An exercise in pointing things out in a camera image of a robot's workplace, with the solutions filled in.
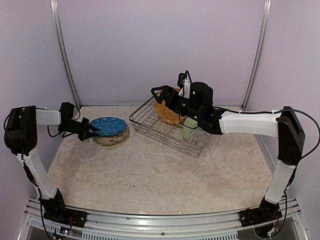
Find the blue polka dot plate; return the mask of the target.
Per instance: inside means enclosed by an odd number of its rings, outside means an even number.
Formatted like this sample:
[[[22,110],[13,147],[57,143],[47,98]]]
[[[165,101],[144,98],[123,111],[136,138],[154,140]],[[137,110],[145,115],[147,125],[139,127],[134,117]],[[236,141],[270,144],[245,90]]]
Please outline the blue polka dot plate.
[[[118,135],[127,127],[127,123],[123,119],[112,116],[96,118],[89,124],[96,128],[94,131],[96,134],[103,137]]]

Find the cream bird pattern plate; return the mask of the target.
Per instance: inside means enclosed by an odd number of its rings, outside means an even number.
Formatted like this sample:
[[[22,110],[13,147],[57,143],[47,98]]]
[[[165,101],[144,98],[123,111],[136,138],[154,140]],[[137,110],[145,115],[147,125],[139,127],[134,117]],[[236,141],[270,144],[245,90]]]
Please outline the cream bird pattern plate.
[[[95,142],[103,147],[112,147],[124,143],[130,136],[128,126],[124,130],[114,136],[95,136],[93,139]]]

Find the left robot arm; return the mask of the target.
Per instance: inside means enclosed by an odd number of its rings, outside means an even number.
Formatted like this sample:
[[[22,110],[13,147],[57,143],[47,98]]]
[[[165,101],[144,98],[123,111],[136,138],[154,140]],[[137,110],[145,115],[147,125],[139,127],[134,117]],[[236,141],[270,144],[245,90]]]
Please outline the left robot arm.
[[[38,108],[35,105],[13,108],[6,117],[4,143],[11,153],[20,160],[29,181],[37,191],[44,208],[43,215],[61,223],[69,223],[72,213],[65,205],[60,190],[50,180],[37,149],[38,126],[54,126],[58,133],[77,135],[80,141],[97,136],[98,128],[90,125],[87,118],[74,119],[75,106],[63,102],[59,110]]]

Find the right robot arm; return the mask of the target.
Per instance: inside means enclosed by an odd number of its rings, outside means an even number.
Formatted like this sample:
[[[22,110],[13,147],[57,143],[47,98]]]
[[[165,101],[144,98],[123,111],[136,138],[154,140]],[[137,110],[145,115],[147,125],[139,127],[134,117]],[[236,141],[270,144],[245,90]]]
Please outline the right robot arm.
[[[278,162],[269,187],[259,207],[239,212],[243,227],[280,219],[279,202],[292,183],[296,168],[302,159],[305,142],[304,130],[294,113],[285,106],[280,111],[232,111],[213,106],[213,89],[203,82],[191,84],[188,98],[168,85],[154,87],[155,100],[178,115],[197,122],[197,126],[211,135],[251,134],[278,139]]]

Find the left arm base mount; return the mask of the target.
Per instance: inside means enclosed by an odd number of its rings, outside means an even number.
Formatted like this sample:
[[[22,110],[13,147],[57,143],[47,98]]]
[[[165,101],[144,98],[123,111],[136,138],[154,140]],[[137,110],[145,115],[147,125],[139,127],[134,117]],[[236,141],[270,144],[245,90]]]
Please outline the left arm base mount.
[[[70,208],[54,209],[44,212],[44,218],[71,227],[84,228],[88,213]]]

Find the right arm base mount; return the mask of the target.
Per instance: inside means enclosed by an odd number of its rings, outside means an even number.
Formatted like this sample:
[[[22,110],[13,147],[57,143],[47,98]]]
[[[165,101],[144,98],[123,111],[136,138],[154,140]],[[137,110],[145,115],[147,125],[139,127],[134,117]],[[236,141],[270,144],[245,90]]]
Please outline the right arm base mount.
[[[242,227],[263,224],[280,219],[283,215],[279,207],[256,207],[238,213]]]

